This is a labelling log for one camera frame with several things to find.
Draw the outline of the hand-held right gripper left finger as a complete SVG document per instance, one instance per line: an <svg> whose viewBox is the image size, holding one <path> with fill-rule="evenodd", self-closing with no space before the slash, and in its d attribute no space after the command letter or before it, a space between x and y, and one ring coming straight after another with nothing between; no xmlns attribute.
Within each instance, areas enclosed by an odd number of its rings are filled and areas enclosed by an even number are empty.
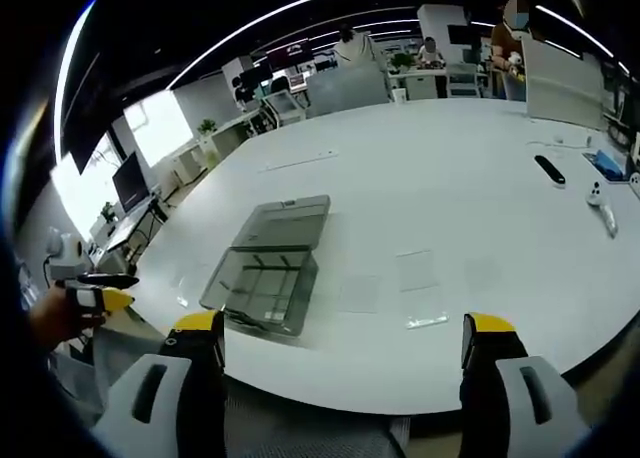
<svg viewBox="0 0 640 458"><path fill-rule="evenodd" d="M94 436L113 457L225 457L225 315L176 322L108 393Z"/></svg>

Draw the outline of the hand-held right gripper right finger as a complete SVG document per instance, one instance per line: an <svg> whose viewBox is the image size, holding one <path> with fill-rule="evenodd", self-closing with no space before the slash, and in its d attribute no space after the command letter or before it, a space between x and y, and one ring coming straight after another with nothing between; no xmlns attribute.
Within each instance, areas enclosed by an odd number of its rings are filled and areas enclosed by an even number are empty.
<svg viewBox="0 0 640 458"><path fill-rule="evenodd" d="M461 457L563 457L589 433L577 395L503 318L464 315Z"/></svg>

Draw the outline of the person's left hand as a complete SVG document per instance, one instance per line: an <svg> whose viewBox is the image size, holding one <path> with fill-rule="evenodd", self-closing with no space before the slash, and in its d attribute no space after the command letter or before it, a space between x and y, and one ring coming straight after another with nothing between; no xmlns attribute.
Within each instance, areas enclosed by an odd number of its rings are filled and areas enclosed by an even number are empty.
<svg viewBox="0 0 640 458"><path fill-rule="evenodd" d="M102 314L81 314L66 297L66 289L57 286L49 288L29 310L28 320L36 342L46 352L105 323Z"/></svg>

